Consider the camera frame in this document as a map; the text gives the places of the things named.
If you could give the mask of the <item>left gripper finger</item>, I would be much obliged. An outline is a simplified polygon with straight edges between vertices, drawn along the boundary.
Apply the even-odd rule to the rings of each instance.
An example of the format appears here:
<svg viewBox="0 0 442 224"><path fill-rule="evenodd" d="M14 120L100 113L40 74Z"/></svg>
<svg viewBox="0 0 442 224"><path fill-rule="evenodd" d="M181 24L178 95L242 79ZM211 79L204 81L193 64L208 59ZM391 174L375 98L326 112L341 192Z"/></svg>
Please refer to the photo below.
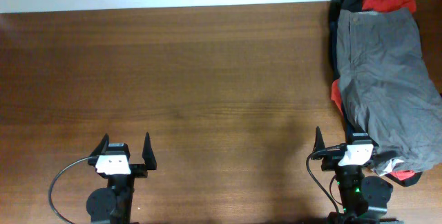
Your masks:
<svg viewBox="0 0 442 224"><path fill-rule="evenodd" d="M145 135L142 158L147 170L157 169L157 162L151 146L151 138L149 132L147 132Z"/></svg>
<svg viewBox="0 0 442 224"><path fill-rule="evenodd" d="M109 135L106 133L100 143L96 146L96 148L92 151L90 156L99 156L106 152L109 145Z"/></svg>

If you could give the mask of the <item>grey shorts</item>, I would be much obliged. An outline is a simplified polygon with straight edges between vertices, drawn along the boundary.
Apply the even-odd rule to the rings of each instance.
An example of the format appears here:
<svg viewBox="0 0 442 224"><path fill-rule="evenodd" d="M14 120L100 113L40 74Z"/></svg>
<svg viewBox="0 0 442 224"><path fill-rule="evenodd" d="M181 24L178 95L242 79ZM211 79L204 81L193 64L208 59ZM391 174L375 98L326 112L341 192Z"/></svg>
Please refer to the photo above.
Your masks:
<svg viewBox="0 0 442 224"><path fill-rule="evenodd" d="M422 58L412 13L341 10L338 88L355 129L378 144L379 174L441 163L441 96Z"/></svg>

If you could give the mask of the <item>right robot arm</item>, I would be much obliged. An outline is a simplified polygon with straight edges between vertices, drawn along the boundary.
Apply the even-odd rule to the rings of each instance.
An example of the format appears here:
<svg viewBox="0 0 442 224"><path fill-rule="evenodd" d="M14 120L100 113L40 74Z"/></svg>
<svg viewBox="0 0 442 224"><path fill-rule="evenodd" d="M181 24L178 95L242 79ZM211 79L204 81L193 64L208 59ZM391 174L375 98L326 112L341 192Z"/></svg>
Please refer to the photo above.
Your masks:
<svg viewBox="0 0 442 224"><path fill-rule="evenodd" d="M313 151L307 156L306 168L313 181L325 192L334 206L327 217L328 223L388 224L400 223L395 218L385 218L393 186L378 176L365 176L376 158L378 145L367 133L353 133L351 143L326 147L320 128L316 128ZM322 171L332 171L331 183L336 183L340 195L337 201L332 190L325 189L313 175L309 163L321 161Z"/></svg>

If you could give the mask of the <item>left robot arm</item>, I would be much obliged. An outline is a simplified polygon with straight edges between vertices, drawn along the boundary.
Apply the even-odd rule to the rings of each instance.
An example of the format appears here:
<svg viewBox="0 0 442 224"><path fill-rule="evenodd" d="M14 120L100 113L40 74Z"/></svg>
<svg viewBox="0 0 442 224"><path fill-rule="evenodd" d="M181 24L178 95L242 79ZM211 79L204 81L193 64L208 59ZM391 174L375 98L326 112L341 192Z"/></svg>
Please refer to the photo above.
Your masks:
<svg viewBox="0 0 442 224"><path fill-rule="evenodd" d="M130 224L135 180L147 178L149 171L157 169L157 162L147 133L142 149L143 163L131 164L126 143L111 143L105 135L88 159L88 165L107 186L93 191L86 201L91 223Z"/></svg>

